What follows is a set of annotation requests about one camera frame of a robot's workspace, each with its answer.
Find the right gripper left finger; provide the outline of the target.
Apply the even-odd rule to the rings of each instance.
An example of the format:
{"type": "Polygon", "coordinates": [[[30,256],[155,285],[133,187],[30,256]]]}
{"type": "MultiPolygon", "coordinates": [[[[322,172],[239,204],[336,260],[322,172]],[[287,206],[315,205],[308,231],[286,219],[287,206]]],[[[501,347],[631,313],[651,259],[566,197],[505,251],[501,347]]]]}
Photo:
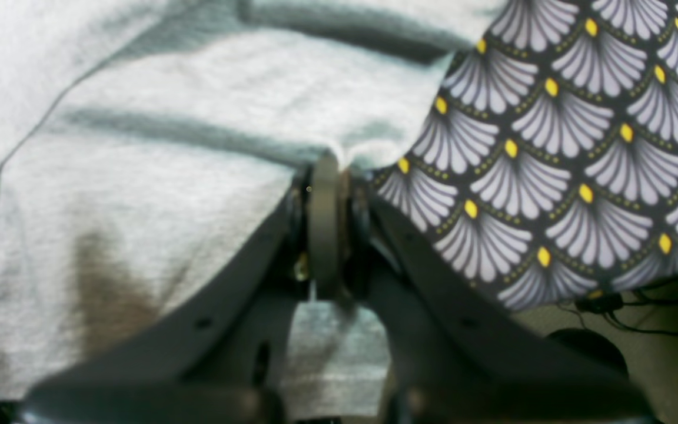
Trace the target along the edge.
{"type": "Polygon", "coordinates": [[[158,323],[34,386],[23,423],[287,423],[279,393],[303,300],[340,295],[340,172],[301,169],[217,276],[158,323]]]}

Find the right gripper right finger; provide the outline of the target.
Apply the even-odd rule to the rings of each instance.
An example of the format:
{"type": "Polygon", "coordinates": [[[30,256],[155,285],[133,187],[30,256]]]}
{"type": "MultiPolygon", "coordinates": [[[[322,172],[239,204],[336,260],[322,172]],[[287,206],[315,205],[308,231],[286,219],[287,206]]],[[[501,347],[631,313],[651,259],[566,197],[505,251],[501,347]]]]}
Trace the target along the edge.
{"type": "Polygon", "coordinates": [[[385,423],[652,423],[623,376],[543,340],[452,271],[362,173],[344,176],[346,282],[384,325],[385,423]]]}

